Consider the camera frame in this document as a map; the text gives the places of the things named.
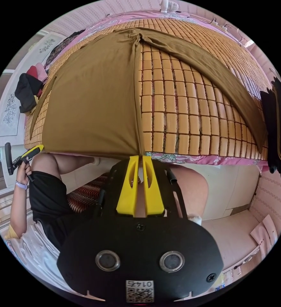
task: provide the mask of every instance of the purple wristband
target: purple wristband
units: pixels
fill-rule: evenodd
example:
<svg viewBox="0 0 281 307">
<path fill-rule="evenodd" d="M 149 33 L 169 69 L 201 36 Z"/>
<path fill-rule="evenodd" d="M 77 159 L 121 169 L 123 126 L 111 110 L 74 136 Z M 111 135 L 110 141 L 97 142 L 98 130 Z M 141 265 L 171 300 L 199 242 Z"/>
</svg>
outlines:
<svg viewBox="0 0 281 307">
<path fill-rule="evenodd" d="M 16 185 L 17 185 L 19 188 L 22 188 L 23 190 L 26 190 L 26 189 L 28 188 L 27 185 L 24 185 L 24 184 L 22 184 L 22 183 L 20 183 L 20 182 L 18 182 L 18 181 L 16 181 Z"/>
</svg>

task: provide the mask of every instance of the white fan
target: white fan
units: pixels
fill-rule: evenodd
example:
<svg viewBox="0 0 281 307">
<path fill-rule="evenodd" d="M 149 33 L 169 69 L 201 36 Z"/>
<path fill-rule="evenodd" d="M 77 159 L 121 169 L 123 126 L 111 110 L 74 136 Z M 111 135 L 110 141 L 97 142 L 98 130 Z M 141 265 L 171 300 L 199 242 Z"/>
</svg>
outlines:
<svg viewBox="0 0 281 307">
<path fill-rule="evenodd" d="M 162 0 L 160 3 L 161 6 L 161 13 L 173 13 L 179 9 L 178 3 L 175 3 L 174 1 L 168 1 L 168 0 Z"/>
</svg>

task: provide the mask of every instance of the pink bedsheet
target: pink bedsheet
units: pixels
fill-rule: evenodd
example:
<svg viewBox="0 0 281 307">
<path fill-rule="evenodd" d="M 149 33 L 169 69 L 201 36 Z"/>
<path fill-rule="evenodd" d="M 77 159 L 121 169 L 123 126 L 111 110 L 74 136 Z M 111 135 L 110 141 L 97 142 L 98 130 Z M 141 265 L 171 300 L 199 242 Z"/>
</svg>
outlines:
<svg viewBox="0 0 281 307">
<path fill-rule="evenodd" d="M 230 37 L 231 39 L 237 41 L 230 33 L 225 32 L 223 30 L 218 29 L 216 26 L 212 24 L 208 24 L 202 22 L 196 18 L 193 18 L 188 13 L 168 13 L 162 14 L 159 11 L 139 11 L 139 12 L 130 12 L 118 15 L 112 15 L 104 18 L 103 20 L 97 22 L 94 25 L 86 28 L 84 32 L 78 35 L 68 46 L 66 46 L 61 53 L 46 67 L 46 70 L 50 68 L 50 66 L 67 50 L 69 50 L 72 46 L 77 44 L 78 42 L 84 40 L 85 38 L 93 35 L 97 31 L 101 31 L 105 28 L 108 28 L 113 25 L 117 25 L 120 23 L 138 20 L 138 19 L 146 19 L 146 18 L 173 18 L 177 20 L 183 20 L 191 23 L 196 23 L 202 25 L 204 27 L 210 28 L 214 31 L 222 33 Z M 188 155 L 179 155 L 179 154 L 168 154 L 168 153 L 153 153 L 147 152 L 146 155 L 151 156 L 153 159 L 157 159 L 163 162 L 170 163 L 195 163 L 195 164 L 206 164 L 206 165 L 256 165 L 259 170 L 267 170 L 267 161 L 257 160 L 257 159 L 245 159 L 245 158 L 232 158 L 232 157 L 219 157 L 216 155 L 209 156 L 188 156 Z"/>
</svg>

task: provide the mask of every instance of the dark pants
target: dark pants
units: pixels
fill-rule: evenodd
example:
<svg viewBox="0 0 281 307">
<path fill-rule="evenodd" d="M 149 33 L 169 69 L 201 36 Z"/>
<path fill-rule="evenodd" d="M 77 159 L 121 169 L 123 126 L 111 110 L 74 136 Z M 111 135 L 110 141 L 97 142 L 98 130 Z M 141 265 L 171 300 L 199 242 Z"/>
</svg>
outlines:
<svg viewBox="0 0 281 307">
<path fill-rule="evenodd" d="M 79 225 L 92 218 L 95 206 L 75 213 L 67 200 L 65 184 L 57 177 L 33 171 L 34 181 L 29 184 L 29 201 L 34 222 L 39 221 L 47 238 L 60 251 L 68 235 Z"/>
</svg>

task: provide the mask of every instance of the yellow bracket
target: yellow bracket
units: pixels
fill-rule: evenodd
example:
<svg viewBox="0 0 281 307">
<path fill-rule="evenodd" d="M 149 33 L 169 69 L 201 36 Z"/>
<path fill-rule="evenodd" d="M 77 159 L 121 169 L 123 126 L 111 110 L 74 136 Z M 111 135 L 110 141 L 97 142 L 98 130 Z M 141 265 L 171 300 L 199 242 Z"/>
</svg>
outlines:
<svg viewBox="0 0 281 307">
<path fill-rule="evenodd" d="M 151 157 L 143 156 L 143 171 L 146 216 L 163 214 L 164 205 Z"/>
<path fill-rule="evenodd" d="M 135 216 L 138 186 L 139 156 L 131 156 L 116 207 L 119 214 Z"/>
<path fill-rule="evenodd" d="M 41 152 L 41 151 L 43 150 L 43 148 L 44 148 L 43 145 L 34 146 L 34 147 L 31 148 L 30 150 L 28 150 L 26 153 L 24 153 L 24 154 L 21 156 L 21 158 L 24 158 L 24 157 L 30 155 L 34 150 L 37 150 L 37 149 L 39 150 L 39 151 L 38 151 L 38 153 L 39 153 L 39 152 Z"/>
</svg>

